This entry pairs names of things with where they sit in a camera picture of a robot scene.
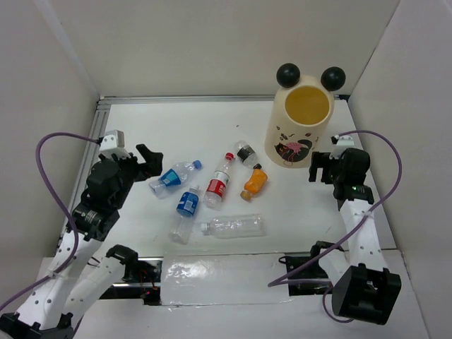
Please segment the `blue label white cap bottle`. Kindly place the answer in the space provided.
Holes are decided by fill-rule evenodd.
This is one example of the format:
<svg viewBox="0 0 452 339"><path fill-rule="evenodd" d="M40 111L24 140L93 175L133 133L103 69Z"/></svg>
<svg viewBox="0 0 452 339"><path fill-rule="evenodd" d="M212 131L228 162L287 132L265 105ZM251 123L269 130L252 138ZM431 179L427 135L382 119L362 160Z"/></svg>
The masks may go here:
<svg viewBox="0 0 452 339"><path fill-rule="evenodd" d="M199 195L199 185L195 185L185 191L179 199L175 209L174 224L168 233L172 242L177 244L187 244L189 242L199 205Z"/></svg>

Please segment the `orange juice bottle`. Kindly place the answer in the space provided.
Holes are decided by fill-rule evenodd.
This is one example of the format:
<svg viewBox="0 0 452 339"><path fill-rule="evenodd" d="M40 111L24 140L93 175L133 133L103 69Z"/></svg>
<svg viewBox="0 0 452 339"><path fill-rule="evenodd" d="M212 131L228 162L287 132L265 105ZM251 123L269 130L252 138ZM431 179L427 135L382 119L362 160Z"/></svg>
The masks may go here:
<svg viewBox="0 0 452 339"><path fill-rule="evenodd" d="M267 181L268 176L262 169L254 169L249 180L244 184L240 197L245 201L250 201L259 195Z"/></svg>

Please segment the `black label clear bottle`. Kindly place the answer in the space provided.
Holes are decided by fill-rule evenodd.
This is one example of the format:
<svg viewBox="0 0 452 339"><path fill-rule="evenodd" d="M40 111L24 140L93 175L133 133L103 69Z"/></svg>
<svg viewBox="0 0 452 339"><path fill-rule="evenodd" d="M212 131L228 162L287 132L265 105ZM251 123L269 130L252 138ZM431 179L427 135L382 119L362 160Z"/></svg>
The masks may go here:
<svg viewBox="0 0 452 339"><path fill-rule="evenodd" d="M261 163L254 149L246 141L238 141L234 145L234 154L249 169L261 169Z"/></svg>

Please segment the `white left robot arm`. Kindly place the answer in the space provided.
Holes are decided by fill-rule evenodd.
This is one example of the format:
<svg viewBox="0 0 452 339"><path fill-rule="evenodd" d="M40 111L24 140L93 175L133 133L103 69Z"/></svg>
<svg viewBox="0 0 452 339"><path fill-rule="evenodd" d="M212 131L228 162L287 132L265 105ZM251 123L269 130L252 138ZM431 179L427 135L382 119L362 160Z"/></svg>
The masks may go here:
<svg viewBox="0 0 452 339"><path fill-rule="evenodd" d="M117 244L83 278L89 260L119 219L119 210L136 182L162 173L162 153L138 144L144 161L125 150L101 153L86 179L75 222L67 226L61 245L43 281L15 311L1 315L1 334L7 338L72 338L85 312L114 284L149 282L154 268L138 253Z"/></svg>

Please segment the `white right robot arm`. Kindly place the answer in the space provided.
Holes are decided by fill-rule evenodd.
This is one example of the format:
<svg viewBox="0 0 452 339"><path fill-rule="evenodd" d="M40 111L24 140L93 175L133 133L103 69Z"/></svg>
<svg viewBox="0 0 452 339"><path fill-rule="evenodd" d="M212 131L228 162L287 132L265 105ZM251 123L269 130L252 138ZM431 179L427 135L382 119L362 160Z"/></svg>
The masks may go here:
<svg viewBox="0 0 452 339"><path fill-rule="evenodd" d="M379 244L371 207L374 195L364 180L370 167L370 156L356 148L340 155L314 152L309 181L333 185L333 197L343 218L348 251L317 242L318 251L308 260L316 277L327 274L332 284L332 310L339 321L357 320L377 325L387 323L400 293L400 276L390 272Z"/></svg>

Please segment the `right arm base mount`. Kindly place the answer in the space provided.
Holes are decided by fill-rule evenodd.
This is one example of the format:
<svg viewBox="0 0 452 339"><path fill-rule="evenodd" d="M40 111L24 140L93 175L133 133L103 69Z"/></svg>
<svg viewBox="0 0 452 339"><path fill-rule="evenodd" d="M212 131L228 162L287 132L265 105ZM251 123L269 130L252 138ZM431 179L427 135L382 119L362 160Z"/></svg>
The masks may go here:
<svg viewBox="0 0 452 339"><path fill-rule="evenodd" d="M315 257L313 253L286 254L278 259L278 263L283 266L285 273L291 273L313 257ZM288 277L290 283L286 287L289 296L322 295L329 287L335 286L340 281L350 266L347 260L346 251L335 250L308 268Z"/></svg>

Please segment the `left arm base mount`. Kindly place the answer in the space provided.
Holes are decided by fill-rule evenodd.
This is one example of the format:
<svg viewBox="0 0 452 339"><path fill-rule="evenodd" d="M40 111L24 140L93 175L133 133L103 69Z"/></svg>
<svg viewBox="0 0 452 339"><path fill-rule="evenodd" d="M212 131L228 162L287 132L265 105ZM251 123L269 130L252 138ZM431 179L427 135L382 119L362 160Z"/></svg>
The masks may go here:
<svg viewBox="0 0 452 339"><path fill-rule="evenodd" d="M139 258L131 277L114 283L100 300L136 300L146 306L161 305L162 264L163 257Z"/></svg>

